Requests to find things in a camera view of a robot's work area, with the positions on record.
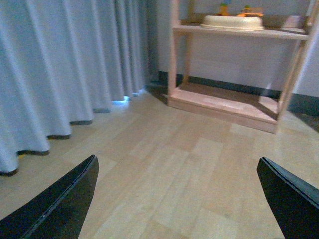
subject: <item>wooden frame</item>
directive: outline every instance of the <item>wooden frame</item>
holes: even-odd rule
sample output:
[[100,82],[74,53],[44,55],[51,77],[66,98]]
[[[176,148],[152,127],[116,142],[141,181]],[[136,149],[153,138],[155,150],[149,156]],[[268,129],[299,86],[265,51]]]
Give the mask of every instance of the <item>wooden frame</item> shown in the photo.
[[[190,0],[188,20],[179,20],[179,0],[171,0],[171,44],[170,44],[170,70],[168,74],[168,105],[197,114],[205,114],[222,120],[227,120],[244,126],[276,133],[278,124],[282,120],[291,95],[298,79],[299,73],[307,56],[308,49],[314,37],[313,26],[319,26],[319,0],[316,0],[313,10],[308,18],[296,16],[270,16],[271,29],[262,31],[237,32],[220,31],[202,28],[192,22],[198,18],[194,13],[194,0]],[[286,30],[274,26],[282,24],[285,20]],[[294,40],[296,51],[289,65],[287,79],[280,99],[275,101],[267,97],[253,96],[241,92],[223,90],[215,87],[189,83],[191,44],[194,34],[219,34],[246,37],[267,37]],[[185,73],[183,83],[176,87],[177,74],[177,48],[180,37],[186,35]]]

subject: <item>orange toy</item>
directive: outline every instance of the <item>orange toy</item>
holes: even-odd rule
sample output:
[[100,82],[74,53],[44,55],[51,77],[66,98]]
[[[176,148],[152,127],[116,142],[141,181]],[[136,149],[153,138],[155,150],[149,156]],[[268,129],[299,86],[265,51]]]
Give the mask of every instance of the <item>orange toy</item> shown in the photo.
[[219,7],[219,14],[217,14],[218,16],[230,16],[230,14],[228,13],[227,10],[227,4],[222,3]]
[[263,9],[261,7],[250,7],[249,5],[246,5],[237,16],[263,16]]

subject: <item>laminate floor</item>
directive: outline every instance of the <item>laminate floor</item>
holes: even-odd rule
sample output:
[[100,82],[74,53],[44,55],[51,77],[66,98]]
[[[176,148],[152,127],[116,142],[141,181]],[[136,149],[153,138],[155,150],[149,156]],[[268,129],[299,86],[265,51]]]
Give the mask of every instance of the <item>laminate floor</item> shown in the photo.
[[262,156],[319,188],[319,133],[291,113],[274,135],[143,91],[72,130],[0,177],[0,218],[91,154],[100,173],[80,239],[283,239],[256,172]]

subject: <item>black panel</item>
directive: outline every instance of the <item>black panel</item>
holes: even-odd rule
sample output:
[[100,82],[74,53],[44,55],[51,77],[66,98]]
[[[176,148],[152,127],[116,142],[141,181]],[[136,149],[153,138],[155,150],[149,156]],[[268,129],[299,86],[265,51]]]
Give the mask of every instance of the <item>black panel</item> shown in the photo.
[[319,190],[267,158],[257,172],[285,238],[319,239]]
[[93,198],[98,172],[98,159],[92,155],[2,219],[0,238],[77,239]]

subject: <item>white curtain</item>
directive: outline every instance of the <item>white curtain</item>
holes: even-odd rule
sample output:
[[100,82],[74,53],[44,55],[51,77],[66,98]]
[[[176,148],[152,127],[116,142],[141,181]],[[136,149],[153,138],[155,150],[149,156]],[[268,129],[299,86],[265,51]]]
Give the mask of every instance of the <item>white curtain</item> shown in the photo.
[[148,75],[145,0],[0,1],[0,172]]

